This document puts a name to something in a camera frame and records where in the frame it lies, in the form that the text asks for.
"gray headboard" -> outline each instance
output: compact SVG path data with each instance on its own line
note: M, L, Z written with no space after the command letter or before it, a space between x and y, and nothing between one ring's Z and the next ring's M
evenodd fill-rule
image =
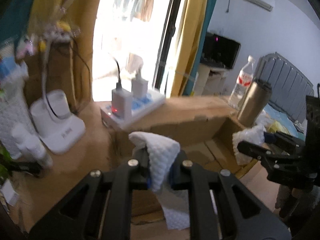
M306 95L314 95L313 84L304 74L280 54L261 57L255 77L272 86L269 104L291 121L303 122L306 118Z

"plastic bag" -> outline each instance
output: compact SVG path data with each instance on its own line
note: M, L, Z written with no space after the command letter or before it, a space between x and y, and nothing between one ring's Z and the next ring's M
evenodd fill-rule
M256 125L262 124L266 129L268 129L273 121L274 120L267 114L267 112L262 110L256 119Z
M237 149L239 142L247 141L250 143L261 146L264 143L264 133L266 129L262 124L254 126L250 129L245 129L240 132L236 132L232 135L233 152L235 153L236 161L238 165L246 165L252 157L240 153Z

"power strip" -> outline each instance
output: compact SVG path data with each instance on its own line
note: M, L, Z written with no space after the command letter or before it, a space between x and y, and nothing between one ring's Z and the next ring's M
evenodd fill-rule
M111 110L111 102L100 108L101 117L107 126L113 128L126 129L135 121L141 119L150 112L156 110L165 102L165 95L156 90L148 90L144 98L133 98L132 116L124 119L114 115Z

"white bottle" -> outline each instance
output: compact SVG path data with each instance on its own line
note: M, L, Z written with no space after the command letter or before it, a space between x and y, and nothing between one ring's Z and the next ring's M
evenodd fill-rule
M248 63L240 70L235 88L229 98L228 104L237 110L239 110L239 102L241 98L252 82L254 63L255 59L252 56L249 56Z
M13 129L11 130L11 136L13 137L14 141L18 149L20 150L22 156L27 160L27 162L35 162L36 160L26 148L26 141L31 134L25 129L22 123L17 123Z
M42 167L51 168L53 166L52 158L36 135L32 135L28 138L26 141L26 148Z

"white cloth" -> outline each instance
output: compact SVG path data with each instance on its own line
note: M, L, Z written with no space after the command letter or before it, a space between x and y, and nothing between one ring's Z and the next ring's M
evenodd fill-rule
M168 182L170 168L180 152L180 144L162 135L133 132L129 139L136 149L147 147L149 153L151 190L161 204L168 229L190 226L188 191L174 191Z

